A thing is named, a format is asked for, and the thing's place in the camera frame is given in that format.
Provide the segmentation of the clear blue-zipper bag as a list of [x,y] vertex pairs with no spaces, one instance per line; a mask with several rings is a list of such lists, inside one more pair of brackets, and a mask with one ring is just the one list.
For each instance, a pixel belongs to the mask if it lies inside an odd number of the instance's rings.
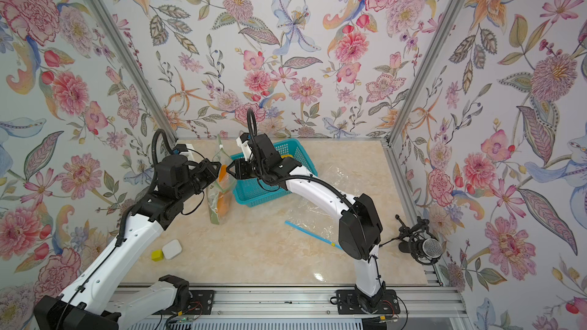
[[[360,192],[353,186],[352,176],[353,174],[347,169],[335,166],[324,168],[319,172],[321,180],[348,195],[358,196]],[[287,222],[290,222],[298,231],[319,238],[320,241],[334,243],[337,248],[340,248],[338,219],[333,219],[329,213],[297,194],[290,194],[288,198],[291,199],[291,204],[287,207],[285,216]]]

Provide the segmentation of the teal plastic basket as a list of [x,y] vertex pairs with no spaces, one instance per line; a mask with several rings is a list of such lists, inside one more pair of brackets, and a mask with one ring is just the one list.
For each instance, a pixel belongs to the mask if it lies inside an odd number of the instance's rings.
[[227,168],[229,174],[237,179],[237,203],[252,208],[289,194],[284,189],[285,184],[278,184],[277,180],[293,175],[298,167],[303,166],[309,173],[317,175],[310,156],[299,141],[290,139],[274,144],[264,134],[258,135],[255,140],[261,149],[261,161],[255,159],[249,143],[239,138],[237,142],[243,152],[233,155],[232,163]]

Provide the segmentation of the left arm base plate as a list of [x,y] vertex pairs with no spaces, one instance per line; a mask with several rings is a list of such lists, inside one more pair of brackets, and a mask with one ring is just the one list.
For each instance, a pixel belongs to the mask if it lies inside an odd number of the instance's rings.
[[190,290],[189,294],[179,295],[172,305],[154,313],[154,316],[201,316],[209,315],[212,312],[216,292],[214,290]]

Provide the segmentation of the large orange mango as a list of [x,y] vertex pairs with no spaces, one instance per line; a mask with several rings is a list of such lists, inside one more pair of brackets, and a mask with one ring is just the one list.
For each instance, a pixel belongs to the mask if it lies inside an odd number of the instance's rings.
[[216,212],[219,220],[222,220],[229,212],[230,201],[232,198],[232,180],[231,176],[226,172],[226,165],[223,165],[220,170],[220,175],[217,180],[219,194],[216,203]]

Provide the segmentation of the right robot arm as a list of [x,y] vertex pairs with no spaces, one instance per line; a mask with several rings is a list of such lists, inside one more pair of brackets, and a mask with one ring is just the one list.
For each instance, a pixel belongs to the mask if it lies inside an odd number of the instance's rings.
[[227,168],[231,176],[260,180],[301,196],[339,223],[338,245],[355,264],[357,301],[374,313],[383,300],[385,282],[378,265],[383,226],[372,198],[349,195],[321,180],[296,158],[282,156],[266,134],[244,133],[236,143],[243,156]]

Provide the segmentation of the green printed zip-top bag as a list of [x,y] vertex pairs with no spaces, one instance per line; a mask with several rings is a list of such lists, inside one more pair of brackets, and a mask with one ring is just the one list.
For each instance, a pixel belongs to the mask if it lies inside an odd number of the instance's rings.
[[221,168],[217,180],[206,188],[206,201],[209,207],[210,222],[219,226],[229,214],[236,179],[227,172],[232,159],[226,152],[223,139],[219,134],[216,136],[216,143],[217,148],[212,161],[220,162]]

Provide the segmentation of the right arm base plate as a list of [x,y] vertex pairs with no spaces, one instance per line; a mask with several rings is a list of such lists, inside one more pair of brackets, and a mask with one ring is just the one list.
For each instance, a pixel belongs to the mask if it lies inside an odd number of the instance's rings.
[[339,315],[399,315],[400,301],[394,290],[381,289],[373,297],[366,296],[357,289],[336,290],[330,298]]

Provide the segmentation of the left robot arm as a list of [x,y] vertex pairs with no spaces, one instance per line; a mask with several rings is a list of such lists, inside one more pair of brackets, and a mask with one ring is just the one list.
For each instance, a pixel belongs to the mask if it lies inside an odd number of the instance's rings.
[[182,154],[158,163],[155,188],[125,212],[116,239],[60,294],[45,295],[35,306],[39,328],[127,329],[155,313],[187,311],[190,284],[173,275],[119,302],[111,298],[143,252],[183,212],[184,203],[213,184],[221,168],[220,162],[194,162]]

